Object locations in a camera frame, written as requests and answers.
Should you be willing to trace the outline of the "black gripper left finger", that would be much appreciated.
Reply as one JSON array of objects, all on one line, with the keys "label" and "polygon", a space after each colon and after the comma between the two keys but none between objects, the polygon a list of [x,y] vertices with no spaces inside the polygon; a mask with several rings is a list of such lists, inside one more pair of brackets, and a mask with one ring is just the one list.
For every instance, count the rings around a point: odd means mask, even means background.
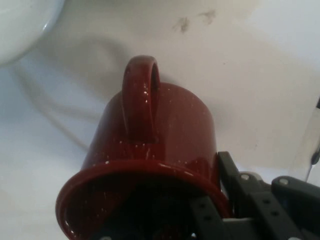
[{"label": "black gripper left finger", "polygon": [[189,207],[197,240],[225,240],[223,221],[208,196],[191,198]]}]

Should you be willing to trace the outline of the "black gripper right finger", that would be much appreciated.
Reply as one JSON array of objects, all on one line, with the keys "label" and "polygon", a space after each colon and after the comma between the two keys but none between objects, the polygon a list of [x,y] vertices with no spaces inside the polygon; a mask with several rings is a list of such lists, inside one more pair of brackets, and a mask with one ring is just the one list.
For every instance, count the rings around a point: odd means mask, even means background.
[{"label": "black gripper right finger", "polygon": [[240,172],[227,151],[217,154],[220,180],[233,214],[257,223],[269,240],[320,238],[320,189],[290,176],[271,184]]}]

